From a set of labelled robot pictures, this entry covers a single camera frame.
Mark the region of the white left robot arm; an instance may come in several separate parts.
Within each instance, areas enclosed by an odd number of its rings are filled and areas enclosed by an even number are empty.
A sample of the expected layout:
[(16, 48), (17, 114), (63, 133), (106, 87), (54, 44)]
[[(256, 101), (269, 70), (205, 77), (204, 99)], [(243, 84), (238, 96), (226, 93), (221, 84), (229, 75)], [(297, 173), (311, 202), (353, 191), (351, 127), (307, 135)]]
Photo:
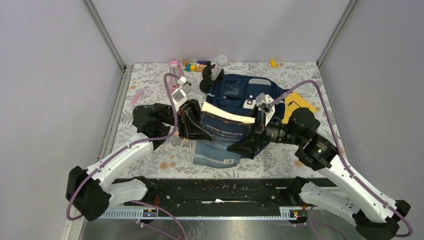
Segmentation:
[(163, 103), (138, 105), (132, 112), (136, 133), (120, 148), (86, 168), (74, 167), (68, 175), (65, 198), (66, 217), (71, 208), (88, 221), (98, 219), (109, 207), (138, 200), (148, 206), (155, 200), (150, 185), (139, 178), (115, 183), (120, 174), (137, 160), (150, 155), (174, 133), (187, 140), (211, 140), (211, 134), (200, 124), (198, 100), (186, 100), (173, 107)]

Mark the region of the dark blue hardcover book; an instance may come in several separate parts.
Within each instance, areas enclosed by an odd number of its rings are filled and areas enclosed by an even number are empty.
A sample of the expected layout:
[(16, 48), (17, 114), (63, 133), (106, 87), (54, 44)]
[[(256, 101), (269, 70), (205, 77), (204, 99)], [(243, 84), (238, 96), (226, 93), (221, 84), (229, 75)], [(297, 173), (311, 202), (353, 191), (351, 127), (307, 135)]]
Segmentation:
[(216, 169), (235, 167), (241, 155), (227, 148), (247, 136), (255, 118), (227, 112), (205, 101), (201, 107), (200, 123), (211, 134), (212, 140), (196, 142), (193, 164)]

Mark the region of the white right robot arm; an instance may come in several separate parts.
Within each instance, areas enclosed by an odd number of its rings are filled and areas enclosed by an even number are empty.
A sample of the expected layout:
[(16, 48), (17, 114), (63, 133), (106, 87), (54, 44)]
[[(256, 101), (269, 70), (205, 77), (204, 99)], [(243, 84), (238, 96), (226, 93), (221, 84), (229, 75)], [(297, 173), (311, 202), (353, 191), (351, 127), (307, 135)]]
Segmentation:
[(228, 150), (253, 159), (268, 142), (297, 146), (295, 156), (299, 161), (337, 185), (343, 195), (296, 177), (285, 190), (291, 205), (305, 203), (329, 211), (352, 224), (367, 240), (397, 237), (399, 222), (408, 214), (410, 205), (388, 197), (366, 181), (342, 159), (336, 146), (317, 133), (319, 126), (320, 122), (308, 108), (297, 108), (286, 124), (263, 124), (258, 119), (247, 137), (230, 145)]

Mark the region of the navy blue backpack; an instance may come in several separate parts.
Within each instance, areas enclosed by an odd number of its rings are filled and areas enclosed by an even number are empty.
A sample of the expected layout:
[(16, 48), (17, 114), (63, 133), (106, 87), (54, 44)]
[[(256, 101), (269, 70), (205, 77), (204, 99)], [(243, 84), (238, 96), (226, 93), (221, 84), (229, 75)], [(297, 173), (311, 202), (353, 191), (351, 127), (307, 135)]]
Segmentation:
[(259, 94), (275, 100), (286, 91), (266, 77), (226, 74), (220, 82), (211, 85), (206, 102), (228, 113), (249, 117)]

